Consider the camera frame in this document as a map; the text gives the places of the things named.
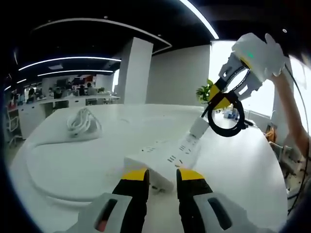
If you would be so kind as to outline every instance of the black cable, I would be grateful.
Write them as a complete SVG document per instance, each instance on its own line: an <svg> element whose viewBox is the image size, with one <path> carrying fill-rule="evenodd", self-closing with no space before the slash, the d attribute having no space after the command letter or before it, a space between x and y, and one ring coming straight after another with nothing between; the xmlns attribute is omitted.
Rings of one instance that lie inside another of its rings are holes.
<svg viewBox="0 0 311 233"><path fill-rule="evenodd" d="M287 67L287 65L286 65L286 64L285 64L285 68L286 68L286 69L287 69L287 71L289 72L289 74L290 74L290 76L291 76L291 78L292 78L292 80L293 80L294 84L296 85L296 87L297 87L297 89L298 89L299 94L300 94L300 97L301 97L301 100L302 100L302 104L303 104L303 108L304 108L304 110L305 110L306 121L307 121L307 132L308 132L308 136L309 136L308 116L307 116L306 106L305 106L305 103L304 103L303 98L302 98L302 94L301 94L301 92L300 92L300 89L299 89L299 87L298 87L298 84L297 84L297 82L296 82L295 78L293 77L292 73L290 72L290 70L288 69L288 67ZM304 183L304 181L305 181L306 174L307 174L307 168L308 168L308 161L309 161L309 160L308 160L308 159L309 159L309 147L310 147L310 140L308 140L308 146L307 146L307 151L306 151L306 152L307 152L307 153L306 153L306 166L305 166L305 170L304 170L304 173L303 173L303 177L302 177L301 185L300 185L299 191L298 191L298 193L297 193L296 199L295 199L295 201L294 201L294 203L293 203L292 207L289 209L289 211L288 211L288 214L287 214L287 215L289 215L289 214L291 213L291 211L293 210L293 208L294 208L294 206L295 206L295 204L296 204L296 202L297 202L297 200L298 200L298 197L299 197L299 195L300 195L300 193L301 193L301 191L302 191L303 183Z"/></svg>

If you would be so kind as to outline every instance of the white desk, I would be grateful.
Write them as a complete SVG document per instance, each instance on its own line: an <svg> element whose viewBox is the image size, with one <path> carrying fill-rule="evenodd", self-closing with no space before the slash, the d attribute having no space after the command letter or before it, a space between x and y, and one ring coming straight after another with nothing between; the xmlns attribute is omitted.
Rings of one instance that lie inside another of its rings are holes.
<svg viewBox="0 0 311 233"><path fill-rule="evenodd" d="M27 153L33 144L57 136L57 129L74 112L61 109L47 118L18 151L10 167L13 185L26 210L43 232L73 225L86 203L48 198L33 186L34 179L51 191L70 194L111 192L121 177L123 158L158 140L179 139L202 112L202 107L178 105L90 106L102 123L104 137L82 143L43 145ZM223 124L231 124L224 119ZM211 128L201 139L200 157L194 169L214 191L247 210L259 227L277 230L287 219L287 195L281 169L265 137L248 128L235 137L216 135ZM143 232L183 232L176 192L153 194L150 189Z"/></svg>
<svg viewBox="0 0 311 233"><path fill-rule="evenodd" d="M104 99L107 102L113 102L118 100L119 97L110 95L96 95L96 96L79 96L79 97L65 97L61 99L47 99L47 100L37 100L34 103L29 103L25 105L18 106L14 109L10 109L10 112L18 110L20 129L23 139L27 139L28 136L33 132L33 130L41 124L46 118L45 104L53 104L55 106L56 102L68 101L69 108L71 107L84 107L86 106L86 100L98 100Z"/></svg>

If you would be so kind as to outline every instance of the black ceiling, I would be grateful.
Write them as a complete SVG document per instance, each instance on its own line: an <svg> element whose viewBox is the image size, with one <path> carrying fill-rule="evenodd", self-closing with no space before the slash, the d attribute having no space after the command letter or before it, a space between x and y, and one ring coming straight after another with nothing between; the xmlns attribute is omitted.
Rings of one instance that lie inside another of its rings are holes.
<svg viewBox="0 0 311 233"><path fill-rule="evenodd" d="M308 27L305 20L308 15L302 0L190 1L209 20L220 39L236 40L248 32L263 38L268 32L285 53L298 57L301 52L309 54L311 43L308 33L304 32ZM168 46L152 36L115 24L89 20L54 23L58 20L92 18L124 23L159 35L172 45L162 52L208 44L213 39L201 21L179 0L103 0L82 5L68 3L68 6L66 2L21 3L18 9L12 7L9 12L10 17L2 20L2 31L6 32L2 35L6 36L1 46L5 64L1 74L6 77L10 73L15 81L35 80L37 74L52 72L48 66L57 64L62 64L64 70L115 70L118 62L71 60L43 63L18 71L31 63L58 57L120 58L122 48L134 36L151 41L154 52Z"/></svg>

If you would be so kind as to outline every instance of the white round table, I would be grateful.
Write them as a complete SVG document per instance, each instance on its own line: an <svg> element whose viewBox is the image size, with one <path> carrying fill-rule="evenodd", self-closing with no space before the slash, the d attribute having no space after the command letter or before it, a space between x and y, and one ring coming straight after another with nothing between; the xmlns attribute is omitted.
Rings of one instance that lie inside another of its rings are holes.
<svg viewBox="0 0 311 233"><path fill-rule="evenodd" d="M55 139L68 116L78 111L60 109L34 130L10 166L17 195L43 232L66 230L88 203L47 197L34 186L34 180L51 192L69 196L112 192L125 156L156 141L178 140L203 111L202 107L155 104L95 105L89 109L103 126L103 138L41 145L29 151L34 144ZM221 121L230 124L228 119ZM209 128L200 143L194 170L205 177L213 191L243 207L258 227L279 229L287 219L285 183L262 132L250 127L225 138ZM143 232L183 232L178 205L175 191L154 193L150 189Z"/></svg>

